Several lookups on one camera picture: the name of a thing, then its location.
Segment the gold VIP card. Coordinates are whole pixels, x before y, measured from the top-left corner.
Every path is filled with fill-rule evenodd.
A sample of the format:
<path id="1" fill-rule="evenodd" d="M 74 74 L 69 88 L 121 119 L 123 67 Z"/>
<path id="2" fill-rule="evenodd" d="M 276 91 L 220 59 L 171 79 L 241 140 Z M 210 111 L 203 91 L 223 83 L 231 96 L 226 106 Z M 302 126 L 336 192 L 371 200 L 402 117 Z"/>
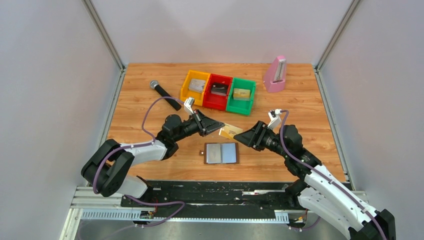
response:
<path id="1" fill-rule="evenodd" d="M 235 135 L 241 134 L 244 130 L 234 125 L 225 123 L 219 130 L 219 135 L 227 139 L 233 139 Z"/>

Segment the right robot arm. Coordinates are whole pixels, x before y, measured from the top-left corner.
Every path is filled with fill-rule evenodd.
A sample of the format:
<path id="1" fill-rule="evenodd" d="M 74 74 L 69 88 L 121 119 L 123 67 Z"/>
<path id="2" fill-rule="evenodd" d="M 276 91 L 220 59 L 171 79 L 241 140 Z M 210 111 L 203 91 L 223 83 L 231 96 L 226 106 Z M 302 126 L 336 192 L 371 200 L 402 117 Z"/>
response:
<path id="1" fill-rule="evenodd" d="M 236 134 L 243 145 L 274 152 L 284 158 L 284 164 L 298 177 L 286 190 L 286 204 L 316 213 L 348 240 L 394 240 L 395 217 L 387 209 L 377 210 L 339 182 L 326 166 L 303 146 L 295 125 L 284 125 L 280 133 L 258 121 L 251 129 Z"/>

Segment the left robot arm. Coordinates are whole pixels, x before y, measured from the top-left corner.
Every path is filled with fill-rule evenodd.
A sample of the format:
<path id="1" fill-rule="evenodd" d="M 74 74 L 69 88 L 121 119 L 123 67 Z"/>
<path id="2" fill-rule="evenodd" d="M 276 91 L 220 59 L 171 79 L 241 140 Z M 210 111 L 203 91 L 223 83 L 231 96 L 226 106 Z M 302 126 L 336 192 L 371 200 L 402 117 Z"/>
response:
<path id="1" fill-rule="evenodd" d="M 82 167 L 81 176 L 93 186 L 96 194 L 132 196 L 140 206 L 149 206 L 153 193 L 144 179 L 128 174 L 130 168 L 169 159 L 178 150 L 178 141 L 194 134 L 205 137 L 224 125 L 198 109 L 187 120 L 177 114 L 168 115 L 154 141 L 120 144 L 114 139 L 106 140 Z"/>

